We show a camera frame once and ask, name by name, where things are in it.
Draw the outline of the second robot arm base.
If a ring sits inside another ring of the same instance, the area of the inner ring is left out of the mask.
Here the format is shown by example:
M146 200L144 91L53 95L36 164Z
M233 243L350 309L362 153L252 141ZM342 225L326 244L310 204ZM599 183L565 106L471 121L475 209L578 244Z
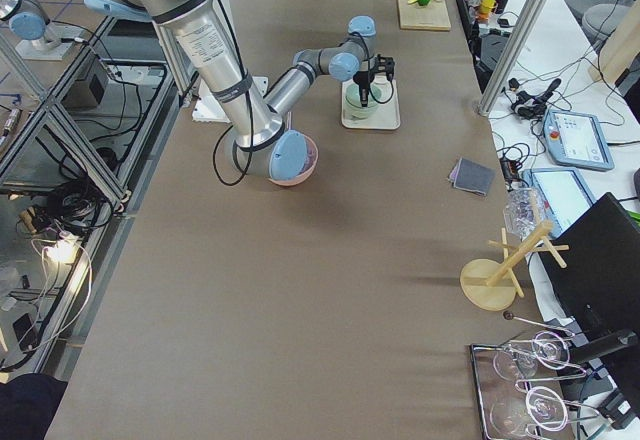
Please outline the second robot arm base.
M20 38L16 51L25 60L61 61L71 49L39 0L1 0L1 21Z

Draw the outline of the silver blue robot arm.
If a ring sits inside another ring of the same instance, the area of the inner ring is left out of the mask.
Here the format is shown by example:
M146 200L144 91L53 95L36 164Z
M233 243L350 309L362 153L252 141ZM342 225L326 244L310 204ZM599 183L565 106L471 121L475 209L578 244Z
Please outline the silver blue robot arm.
M367 105L374 77L392 76L394 62L375 50L375 22L353 18L337 47L303 50L294 64L261 94L244 64L235 32L221 0L84 0L95 11L115 18L151 22L173 33L232 124L225 153L242 175L290 181L308 159L305 136L286 126L284 116L320 75L331 75L359 88Z

